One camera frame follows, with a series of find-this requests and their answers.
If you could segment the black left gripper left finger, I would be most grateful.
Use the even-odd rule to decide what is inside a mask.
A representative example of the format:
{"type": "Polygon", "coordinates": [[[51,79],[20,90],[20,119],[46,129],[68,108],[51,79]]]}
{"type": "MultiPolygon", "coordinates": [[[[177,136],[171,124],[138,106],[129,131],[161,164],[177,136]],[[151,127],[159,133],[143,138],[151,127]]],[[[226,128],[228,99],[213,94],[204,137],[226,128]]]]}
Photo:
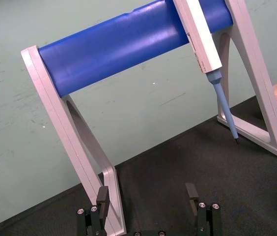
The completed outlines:
{"type": "Polygon", "coordinates": [[[77,235],[78,236],[106,236],[106,217],[110,206],[109,188],[99,188],[96,204],[89,209],[77,210],[77,235]]]}

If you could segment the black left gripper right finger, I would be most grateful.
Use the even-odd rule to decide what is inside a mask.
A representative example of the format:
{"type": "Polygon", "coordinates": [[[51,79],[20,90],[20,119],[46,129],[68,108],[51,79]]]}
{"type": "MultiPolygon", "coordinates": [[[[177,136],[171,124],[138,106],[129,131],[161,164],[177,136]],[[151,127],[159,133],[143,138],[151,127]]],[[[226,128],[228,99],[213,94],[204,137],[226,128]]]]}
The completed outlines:
{"type": "Polygon", "coordinates": [[[200,200],[193,183],[185,183],[197,236],[222,236],[221,205],[200,200]]]}

